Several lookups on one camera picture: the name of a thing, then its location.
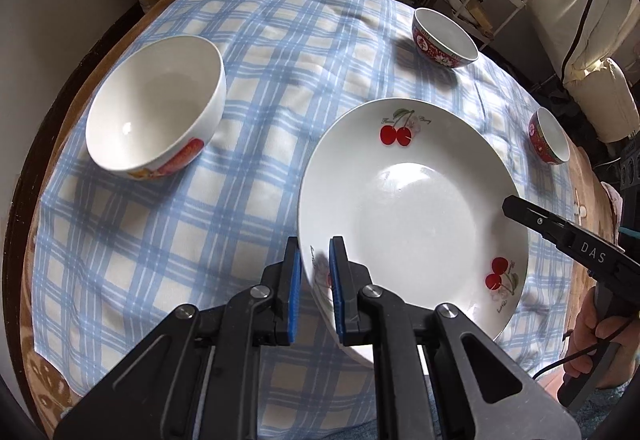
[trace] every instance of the green leaf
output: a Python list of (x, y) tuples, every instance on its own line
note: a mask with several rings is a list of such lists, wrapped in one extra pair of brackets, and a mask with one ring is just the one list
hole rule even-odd
[(398, 117), (402, 117), (403, 115), (407, 115), (408, 113), (409, 110), (407, 110), (406, 108), (399, 108), (394, 112), (394, 119), (398, 119)]

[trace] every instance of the blue and white plaid tablecloth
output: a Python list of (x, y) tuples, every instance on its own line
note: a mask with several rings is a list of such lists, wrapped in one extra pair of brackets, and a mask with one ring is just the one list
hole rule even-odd
[[(41, 201), (33, 273), (35, 348), (85, 394), (180, 303), (226, 303), (280, 261), (296, 234), (303, 169), (332, 122), (367, 100), (419, 98), (480, 131), (532, 202), (573, 219), (568, 168), (527, 141), (538, 107), (481, 55), (466, 68), (414, 50), (412, 9), (393, 0), (176, 0), (124, 53), (174, 34), (218, 45), (228, 98), (189, 167), (142, 182), (90, 159), (86, 114)], [(500, 344), (527, 370), (558, 358), (571, 261), (531, 233), (529, 274)], [(295, 346), (264, 348), (262, 438), (315, 439), (375, 416), (372, 370), (343, 353), (310, 292)]]

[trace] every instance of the red floral bowl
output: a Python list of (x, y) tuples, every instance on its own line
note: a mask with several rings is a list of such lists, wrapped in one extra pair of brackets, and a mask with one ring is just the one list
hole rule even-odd
[(571, 151), (564, 130), (546, 108), (538, 108), (529, 121), (529, 140), (540, 159), (549, 164), (562, 164), (569, 160)]
[(465, 66), (478, 59), (474, 40), (444, 14), (424, 7), (414, 11), (412, 35), (418, 52), (448, 68)]

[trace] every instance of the screw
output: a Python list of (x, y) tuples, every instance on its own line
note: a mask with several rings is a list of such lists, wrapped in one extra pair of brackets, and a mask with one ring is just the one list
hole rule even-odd
[(178, 319), (191, 319), (196, 314), (196, 308), (193, 305), (180, 305), (174, 313)]
[(382, 295), (382, 287), (377, 285), (365, 285), (362, 287), (362, 293), (367, 297), (380, 297)]
[(452, 305), (451, 303), (442, 303), (442, 305), (438, 305), (438, 313), (442, 317), (453, 319), (460, 313), (460, 311), (458, 311), (458, 307)]
[(271, 290), (265, 285), (256, 285), (255, 287), (251, 287), (249, 293), (256, 299), (264, 299), (265, 297), (268, 297), (270, 295)]

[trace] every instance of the white plate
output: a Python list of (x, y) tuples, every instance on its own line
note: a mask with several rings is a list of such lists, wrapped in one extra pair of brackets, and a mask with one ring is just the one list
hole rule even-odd
[[(393, 125), (399, 140), (384, 144), (393, 132), (382, 128)], [(516, 187), (494, 149), (446, 110), (387, 98), (345, 113), (316, 146), (298, 202), (305, 274), (334, 338), (327, 258), (335, 235), (375, 284), (413, 305), (454, 303), (497, 337), (520, 299), (529, 258), (527, 230), (502, 214), (511, 194)], [(370, 346), (346, 351), (372, 365)]]

